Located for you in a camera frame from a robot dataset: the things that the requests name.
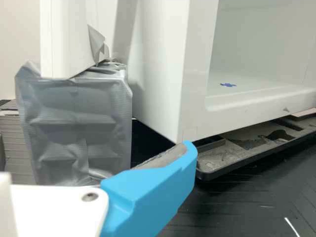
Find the taped object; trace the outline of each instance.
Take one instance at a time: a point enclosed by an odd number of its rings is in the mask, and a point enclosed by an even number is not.
[[[66,80],[41,78],[32,62],[17,73],[17,105],[37,184],[93,185],[130,168],[132,92],[126,69],[114,65]]]

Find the white plastic panel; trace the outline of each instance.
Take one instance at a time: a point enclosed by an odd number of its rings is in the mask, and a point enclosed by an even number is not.
[[[40,1],[42,77],[67,79],[95,64],[88,24],[98,31],[104,29],[102,7],[98,0]]]
[[[11,197],[11,176],[0,172],[0,236],[17,237]]]
[[[118,12],[124,12],[124,2],[118,4]],[[129,9],[135,9],[134,15],[122,14],[117,22],[125,35],[116,30],[118,42],[114,44],[119,47],[113,49],[113,54],[128,64],[134,116],[176,141],[190,1],[129,2],[134,4],[128,3]]]
[[[303,85],[313,61],[315,2],[220,0],[219,8],[217,1],[190,1],[176,142],[316,105],[316,86]],[[170,84],[158,88],[167,90]],[[164,124],[171,127],[167,119]]]
[[[102,189],[11,185],[19,237],[98,237],[109,205]],[[84,201],[87,194],[95,200]]]

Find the blue plastic part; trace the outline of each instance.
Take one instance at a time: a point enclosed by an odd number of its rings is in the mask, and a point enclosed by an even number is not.
[[[198,152],[187,152],[162,168],[128,170],[101,182],[109,211],[101,237],[156,236],[193,189]]]

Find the floor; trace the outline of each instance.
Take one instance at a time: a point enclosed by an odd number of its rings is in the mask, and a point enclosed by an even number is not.
[[[134,122],[133,165],[170,146],[171,142]],[[211,182],[196,180],[159,236],[315,237],[315,168],[313,137]]]

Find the white plastic box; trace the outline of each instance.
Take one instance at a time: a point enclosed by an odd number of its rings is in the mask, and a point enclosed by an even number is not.
[[[173,142],[316,106],[314,0],[92,3],[128,65],[134,116]]]

